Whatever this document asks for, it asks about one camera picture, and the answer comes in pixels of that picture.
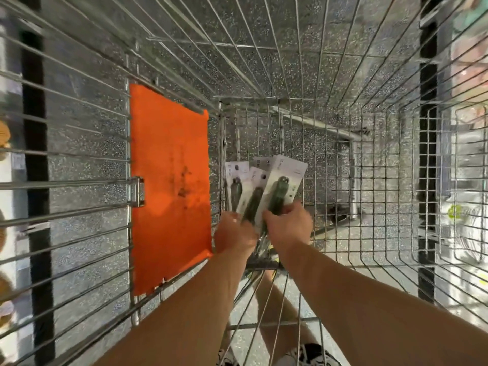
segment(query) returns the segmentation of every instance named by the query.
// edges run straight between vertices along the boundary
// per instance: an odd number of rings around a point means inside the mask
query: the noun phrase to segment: wire basket
[[[484,0],[0,7],[0,120],[10,131],[0,270],[13,283],[0,301],[16,303],[0,329],[7,362],[92,364],[204,264],[130,295],[130,83],[209,111],[214,228],[225,161],[302,160],[297,195],[318,249],[488,329]],[[282,273],[275,283],[299,311],[280,326],[308,324],[347,364],[278,263],[247,265],[266,268]],[[231,344],[242,365],[267,364],[251,284],[236,296]]]

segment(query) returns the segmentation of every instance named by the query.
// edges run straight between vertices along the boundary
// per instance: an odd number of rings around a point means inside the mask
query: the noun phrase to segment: forearm
[[[96,365],[214,364],[246,259],[216,254]]]
[[[353,366],[482,364],[488,359],[488,334],[475,326],[350,270],[311,246],[275,247]]]

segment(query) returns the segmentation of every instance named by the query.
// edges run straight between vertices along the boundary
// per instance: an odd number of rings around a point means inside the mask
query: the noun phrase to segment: metal latch
[[[145,204],[144,197],[144,179],[136,176],[130,181],[130,205],[131,207],[143,207]]]

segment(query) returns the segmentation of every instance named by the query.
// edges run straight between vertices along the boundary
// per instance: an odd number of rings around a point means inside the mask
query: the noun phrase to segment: yellow-green tag
[[[450,219],[455,220],[461,217],[462,208],[460,205],[453,204],[448,209],[448,216]]]

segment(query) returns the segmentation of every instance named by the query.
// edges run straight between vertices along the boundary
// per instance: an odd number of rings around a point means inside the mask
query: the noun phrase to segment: leg
[[[258,300],[258,319],[261,318],[262,324],[277,323],[280,321],[281,304],[283,311],[281,321],[292,321],[298,318],[297,310],[292,306],[288,299],[284,298],[283,293],[272,283],[273,271],[265,271],[263,279],[256,291]],[[266,344],[270,356],[273,354],[273,363],[283,357],[289,351],[298,346],[298,324],[284,326],[260,326],[259,330]],[[301,323],[300,326],[300,344],[316,343],[316,339],[306,326]]]

